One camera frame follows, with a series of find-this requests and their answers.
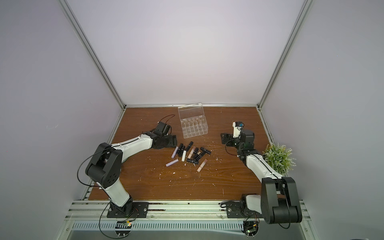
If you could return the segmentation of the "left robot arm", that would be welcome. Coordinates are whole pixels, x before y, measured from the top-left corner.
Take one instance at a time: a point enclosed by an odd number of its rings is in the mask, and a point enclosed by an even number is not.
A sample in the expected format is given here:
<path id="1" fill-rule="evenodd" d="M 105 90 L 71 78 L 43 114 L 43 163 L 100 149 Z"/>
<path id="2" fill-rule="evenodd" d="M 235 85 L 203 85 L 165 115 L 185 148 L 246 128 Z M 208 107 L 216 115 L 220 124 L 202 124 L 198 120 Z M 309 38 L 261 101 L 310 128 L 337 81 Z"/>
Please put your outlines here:
<path id="1" fill-rule="evenodd" d="M 110 209 L 116 215 L 128 216 L 133 212 L 133 198 L 125 190 L 120 173 L 122 164 L 133 155 L 149 149 L 174 148 L 177 137 L 170 134 L 171 126 L 158 122 L 156 128 L 114 145 L 100 144 L 88 163 L 85 173 L 108 195 Z"/>

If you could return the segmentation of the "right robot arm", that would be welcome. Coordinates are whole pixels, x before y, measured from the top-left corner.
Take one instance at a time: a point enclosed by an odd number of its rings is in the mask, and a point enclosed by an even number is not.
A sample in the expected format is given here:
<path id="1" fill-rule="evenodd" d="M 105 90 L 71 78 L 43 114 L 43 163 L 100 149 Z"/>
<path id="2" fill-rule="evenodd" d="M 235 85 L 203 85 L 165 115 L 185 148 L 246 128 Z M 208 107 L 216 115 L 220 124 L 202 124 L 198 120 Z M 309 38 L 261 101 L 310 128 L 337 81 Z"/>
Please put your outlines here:
<path id="1" fill-rule="evenodd" d="M 250 130 L 221 133 L 222 144 L 234 147 L 237 157 L 261 182 L 259 195 L 242 195 L 237 202 L 225 202 L 231 217 L 235 213 L 248 218 L 260 213 L 267 224 L 293 224 L 303 219 L 296 182 L 275 171 L 254 149 L 255 134 Z"/>

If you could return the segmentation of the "clear acrylic lipstick organizer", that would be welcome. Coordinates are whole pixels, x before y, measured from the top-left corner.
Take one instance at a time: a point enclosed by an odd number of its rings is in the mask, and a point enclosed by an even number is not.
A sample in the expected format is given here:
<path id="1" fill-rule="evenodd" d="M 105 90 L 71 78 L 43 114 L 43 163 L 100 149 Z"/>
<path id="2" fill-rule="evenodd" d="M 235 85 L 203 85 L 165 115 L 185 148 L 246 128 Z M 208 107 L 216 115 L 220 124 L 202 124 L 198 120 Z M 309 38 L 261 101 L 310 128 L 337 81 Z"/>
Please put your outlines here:
<path id="1" fill-rule="evenodd" d="M 208 122 L 202 103 L 180 106 L 178 107 L 178 113 L 184 139 L 208 133 Z"/>

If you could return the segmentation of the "black lipstick left pair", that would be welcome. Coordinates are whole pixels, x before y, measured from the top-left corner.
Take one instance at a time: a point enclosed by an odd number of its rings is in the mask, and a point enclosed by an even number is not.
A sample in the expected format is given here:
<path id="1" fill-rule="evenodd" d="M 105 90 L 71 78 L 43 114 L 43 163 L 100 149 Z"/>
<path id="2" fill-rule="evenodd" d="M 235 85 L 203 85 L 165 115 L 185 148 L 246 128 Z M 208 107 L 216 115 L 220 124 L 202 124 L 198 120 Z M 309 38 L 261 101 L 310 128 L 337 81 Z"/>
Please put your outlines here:
<path id="1" fill-rule="evenodd" d="M 176 151 L 177 155 L 180 153 L 180 150 L 183 147 L 183 145 L 184 145 L 183 143 L 180 143 L 180 145 L 178 146 L 178 150 Z"/>

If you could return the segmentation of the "black lipstick pair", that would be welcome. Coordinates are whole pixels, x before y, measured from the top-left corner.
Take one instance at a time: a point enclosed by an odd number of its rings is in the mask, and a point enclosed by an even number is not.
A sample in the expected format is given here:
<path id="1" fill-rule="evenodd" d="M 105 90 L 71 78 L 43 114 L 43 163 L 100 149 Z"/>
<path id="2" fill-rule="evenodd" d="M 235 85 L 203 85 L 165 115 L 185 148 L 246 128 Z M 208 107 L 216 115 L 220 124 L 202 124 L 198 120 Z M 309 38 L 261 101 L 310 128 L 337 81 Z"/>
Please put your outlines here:
<path id="1" fill-rule="evenodd" d="M 182 147 L 180 148 L 180 151 L 179 151 L 179 154 L 178 154 L 179 157 L 182 157 L 182 155 L 183 155 L 183 153 L 184 153 L 184 150 L 185 150 L 185 146 L 182 146 Z"/>
<path id="2" fill-rule="evenodd" d="M 184 145 L 183 143 L 180 143 L 180 145 L 178 146 L 178 150 L 176 151 L 177 155 L 180 153 L 180 150 L 183 147 L 183 145 Z"/>

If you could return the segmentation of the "white lipstick tube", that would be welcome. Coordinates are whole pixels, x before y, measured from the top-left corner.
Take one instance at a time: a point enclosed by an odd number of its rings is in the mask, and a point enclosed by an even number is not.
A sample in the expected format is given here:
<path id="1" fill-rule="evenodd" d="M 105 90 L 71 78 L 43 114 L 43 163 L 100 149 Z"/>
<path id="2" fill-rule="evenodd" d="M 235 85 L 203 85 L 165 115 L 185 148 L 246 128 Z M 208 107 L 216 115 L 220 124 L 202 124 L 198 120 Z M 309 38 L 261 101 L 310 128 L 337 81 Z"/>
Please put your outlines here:
<path id="1" fill-rule="evenodd" d="M 183 154 L 182 154 L 182 162 L 184 162 L 185 161 L 185 159 L 186 159 L 186 154 L 187 154 L 187 151 L 183 151 Z"/>

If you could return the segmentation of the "black lipstick top middle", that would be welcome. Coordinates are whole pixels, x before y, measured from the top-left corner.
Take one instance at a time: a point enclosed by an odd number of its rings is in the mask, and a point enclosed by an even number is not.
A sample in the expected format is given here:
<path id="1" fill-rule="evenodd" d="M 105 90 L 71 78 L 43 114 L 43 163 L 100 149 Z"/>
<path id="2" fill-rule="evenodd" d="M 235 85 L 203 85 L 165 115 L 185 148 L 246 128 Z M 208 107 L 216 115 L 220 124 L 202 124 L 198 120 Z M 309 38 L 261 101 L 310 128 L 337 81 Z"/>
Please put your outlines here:
<path id="1" fill-rule="evenodd" d="M 185 151 L 189 151 L 189 149 L 192 147 L 192 145 L 194 144 L 194 142 L 193 141 L 191 141 L 188 145 L 187 145 L 187 147 L 185 148 Z"/>

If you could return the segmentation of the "pink lipstick tube upper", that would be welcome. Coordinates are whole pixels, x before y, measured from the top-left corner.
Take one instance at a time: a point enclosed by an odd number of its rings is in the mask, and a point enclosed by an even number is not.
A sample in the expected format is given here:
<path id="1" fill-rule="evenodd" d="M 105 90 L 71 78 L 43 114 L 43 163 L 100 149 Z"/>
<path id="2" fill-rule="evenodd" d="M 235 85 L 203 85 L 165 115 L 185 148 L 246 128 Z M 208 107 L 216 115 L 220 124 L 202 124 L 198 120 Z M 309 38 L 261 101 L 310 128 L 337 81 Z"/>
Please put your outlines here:
<path id="1" fill-rule="evenodd" d="M 193 156 L 193 153 L 194 153 L 195 149 L 196 149 L 196 147 L 192 147 L 192 149 L 191 149 L 191 151 L 190 151 L 190 153 L 188 155 L 188 159 L 190 159 Z"/>

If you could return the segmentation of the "pink lipstick tube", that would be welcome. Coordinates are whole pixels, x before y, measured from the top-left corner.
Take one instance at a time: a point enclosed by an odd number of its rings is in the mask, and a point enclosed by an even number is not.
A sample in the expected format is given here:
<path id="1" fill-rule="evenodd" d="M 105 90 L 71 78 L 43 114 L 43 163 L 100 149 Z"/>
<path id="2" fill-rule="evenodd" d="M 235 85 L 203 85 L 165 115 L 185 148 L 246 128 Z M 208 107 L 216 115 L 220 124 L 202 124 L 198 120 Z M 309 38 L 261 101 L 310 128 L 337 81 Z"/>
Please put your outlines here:
<path id="1" fill-rule="evenodd" d="M 188 159 L 190 159 L 193 156 L 193 153 L 194 153 L 195 149 L 196 149 L 196 147 L 192 147 L 192 149 L 191 149 L 191 151 L 190 151 L 190 153 L 188 155 Z"/>
<path id="2" fill-rule="evenodd" d="M 200 173 L 201 172 L 201 170 L 204 168 L 204 166 L 206 165 L 206 163 L 207 163 L 207 159 L 205 159 L 202 163 L 201 163 L 201 165 L 198 167 L 198 169 L 197 169 L 197 172 L 198 173 Z"/>

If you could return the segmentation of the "black lipstick centre right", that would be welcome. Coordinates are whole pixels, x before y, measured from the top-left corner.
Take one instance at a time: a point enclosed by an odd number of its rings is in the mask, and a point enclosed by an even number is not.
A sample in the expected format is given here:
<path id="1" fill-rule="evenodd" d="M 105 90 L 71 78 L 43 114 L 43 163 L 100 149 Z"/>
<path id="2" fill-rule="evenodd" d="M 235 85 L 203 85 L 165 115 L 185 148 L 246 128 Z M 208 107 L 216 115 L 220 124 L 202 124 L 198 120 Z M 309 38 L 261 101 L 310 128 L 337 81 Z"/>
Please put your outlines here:
<path id="1" fill-rule="evenodd" d="M 199 153 L 199 154 L 195 157 L 195 160 L 196 160 L 196 161 L 199 161 L 205 154 L 206 154 L 206 152 Z"/>

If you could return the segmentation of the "green artificial plant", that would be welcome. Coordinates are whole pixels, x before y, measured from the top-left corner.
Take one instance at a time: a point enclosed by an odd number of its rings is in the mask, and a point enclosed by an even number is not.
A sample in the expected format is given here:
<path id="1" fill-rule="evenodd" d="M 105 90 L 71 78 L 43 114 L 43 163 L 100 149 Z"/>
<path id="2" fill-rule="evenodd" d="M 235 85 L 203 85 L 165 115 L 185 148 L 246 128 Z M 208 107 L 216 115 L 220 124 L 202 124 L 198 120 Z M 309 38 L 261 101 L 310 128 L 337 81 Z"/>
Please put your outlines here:
<path id="1" fill-rule="evenodd" d="M 292 151 L 285 145 L 271 144 L 266 147 L 263 157 L 276 172 L 286 176 L 296 166 L 296 159 L 292 157 Z"/>

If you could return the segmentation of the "pink lipstick tube lower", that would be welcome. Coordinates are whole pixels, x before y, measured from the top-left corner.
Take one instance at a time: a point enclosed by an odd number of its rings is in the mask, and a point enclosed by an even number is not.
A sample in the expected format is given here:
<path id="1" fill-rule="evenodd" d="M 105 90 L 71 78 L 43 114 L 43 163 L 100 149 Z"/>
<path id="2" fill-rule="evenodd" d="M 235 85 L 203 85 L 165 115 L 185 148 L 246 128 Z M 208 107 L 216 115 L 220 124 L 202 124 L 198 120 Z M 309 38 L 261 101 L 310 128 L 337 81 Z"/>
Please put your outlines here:
<path id="1" fill-rule="evenodd" d="M 206 163 L 207 163 L 207 159 L 205 159 L 202 163 L 201 163 L 201 165 L 198 167 L 198 169 L 197 169 L 197 172 L 198 173 L 200 173 L 201 172 L 201 170 L 204 168 L 204 166 L 206 165 Z"/>

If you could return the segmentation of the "right controller board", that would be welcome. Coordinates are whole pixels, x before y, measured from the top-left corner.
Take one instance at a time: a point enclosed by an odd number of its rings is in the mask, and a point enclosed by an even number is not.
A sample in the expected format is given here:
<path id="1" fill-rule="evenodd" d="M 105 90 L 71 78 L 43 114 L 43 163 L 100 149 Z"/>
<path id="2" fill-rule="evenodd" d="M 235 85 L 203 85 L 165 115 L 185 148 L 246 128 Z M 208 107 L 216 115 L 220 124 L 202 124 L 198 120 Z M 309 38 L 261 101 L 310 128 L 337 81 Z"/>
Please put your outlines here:
<path id="1" fill-rule="evenodd" d="M 251 222 L 251 221 L 244 221 L 243 222 L 243 230 L 242 232 L 247 237 L 254 237 L 259 231 L 259 223 L 257 222 Z"/>

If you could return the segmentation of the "controller board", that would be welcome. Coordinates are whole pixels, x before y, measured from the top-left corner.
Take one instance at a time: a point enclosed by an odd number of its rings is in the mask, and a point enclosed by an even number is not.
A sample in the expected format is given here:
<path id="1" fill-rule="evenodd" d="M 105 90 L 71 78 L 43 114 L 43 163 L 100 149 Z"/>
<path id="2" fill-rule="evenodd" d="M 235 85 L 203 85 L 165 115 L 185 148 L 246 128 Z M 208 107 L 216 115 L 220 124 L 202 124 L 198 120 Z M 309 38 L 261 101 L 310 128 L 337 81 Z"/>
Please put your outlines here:
<path id="1" fill-rule="evenodd" d="M 247 237 L 254 237 L 259 231 L 259 223 L 257 222 L 251 222 L 251 221 L 244 221 L 243 222 L 243 230 L 242 232 Z"/>
<path id="2" fill-rule="evenodd" d="M 115 225 L 115 233 L 117 234 L 117 238 L 125 238 L 127 237 L 131 230 L 132 230 L 133 224 L 129 221 L 118 221 Z"/>

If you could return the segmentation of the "left controller board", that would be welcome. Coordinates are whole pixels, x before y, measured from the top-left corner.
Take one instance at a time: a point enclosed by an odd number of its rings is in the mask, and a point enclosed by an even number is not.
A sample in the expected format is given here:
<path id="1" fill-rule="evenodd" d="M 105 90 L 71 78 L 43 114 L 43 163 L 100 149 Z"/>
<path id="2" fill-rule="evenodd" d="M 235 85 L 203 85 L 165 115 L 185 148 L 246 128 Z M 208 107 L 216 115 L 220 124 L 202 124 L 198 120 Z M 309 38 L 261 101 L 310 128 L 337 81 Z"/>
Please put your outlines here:
<path id="1" fill-rule="evenodd" d="M 115 225 L 115 233 L 117 234 L 117 238 L 125 238 L 127 237 L 131 230 L 132 230 L 133 224 L 129 221 L 118 221 Z"/>

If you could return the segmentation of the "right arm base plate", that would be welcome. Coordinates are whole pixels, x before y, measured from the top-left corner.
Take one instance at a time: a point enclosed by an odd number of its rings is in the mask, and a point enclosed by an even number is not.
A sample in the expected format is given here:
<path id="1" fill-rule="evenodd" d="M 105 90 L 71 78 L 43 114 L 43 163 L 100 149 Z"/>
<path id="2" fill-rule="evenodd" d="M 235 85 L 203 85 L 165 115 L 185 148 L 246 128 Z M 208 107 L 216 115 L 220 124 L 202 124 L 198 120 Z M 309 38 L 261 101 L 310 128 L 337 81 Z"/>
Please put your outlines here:
<path id="1" fill-rule="evenodd" d="M 248 209 L 245 203 L 240 201 L 224 201 L 220 203 L 220 207 L 225 210 L 227 218 L 229 219 L 246 219 L 263 216 L 260 212 Z"/>

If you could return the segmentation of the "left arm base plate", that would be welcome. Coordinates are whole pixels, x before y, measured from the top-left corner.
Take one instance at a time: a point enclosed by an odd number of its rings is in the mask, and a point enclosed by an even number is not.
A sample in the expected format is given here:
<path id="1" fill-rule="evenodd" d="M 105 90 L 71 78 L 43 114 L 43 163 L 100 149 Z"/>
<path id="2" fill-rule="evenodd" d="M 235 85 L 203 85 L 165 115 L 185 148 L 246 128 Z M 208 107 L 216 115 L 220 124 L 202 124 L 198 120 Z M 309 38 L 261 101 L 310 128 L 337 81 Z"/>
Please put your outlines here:
<path id="1" fill-rule="evenodd" d="M 148 202 L 130 202 L 118 207 L 110 202 L 107 218 L 146 218 L 148 213 Z"/>

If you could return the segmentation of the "aluminium front rail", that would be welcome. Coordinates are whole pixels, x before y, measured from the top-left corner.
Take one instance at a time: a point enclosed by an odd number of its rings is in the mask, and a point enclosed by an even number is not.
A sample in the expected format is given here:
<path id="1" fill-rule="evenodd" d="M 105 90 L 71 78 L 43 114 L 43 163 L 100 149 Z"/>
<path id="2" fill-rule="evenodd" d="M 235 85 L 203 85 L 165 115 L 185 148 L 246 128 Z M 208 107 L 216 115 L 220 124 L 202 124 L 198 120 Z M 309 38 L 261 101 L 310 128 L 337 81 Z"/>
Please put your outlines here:
<path id="1" fill-rule="evenodd" d="M 226 212 L 220 207 L 224 201 L 235 200 L 139 200 L 133 202 L 148 202 L 149 208 L 146 218 L 131 218 L 137 220 L 181 220 L 181 221 L 229 221 L 242 220 L 227 218 Z M 65 216 L 66 221 L 75 220 L 123 220 L 125 218 L 107 218 L 110 207 L 109 201 L 74 201 Z M 262 217 L 246 218 L 248 220 L 260 220 Z"/>

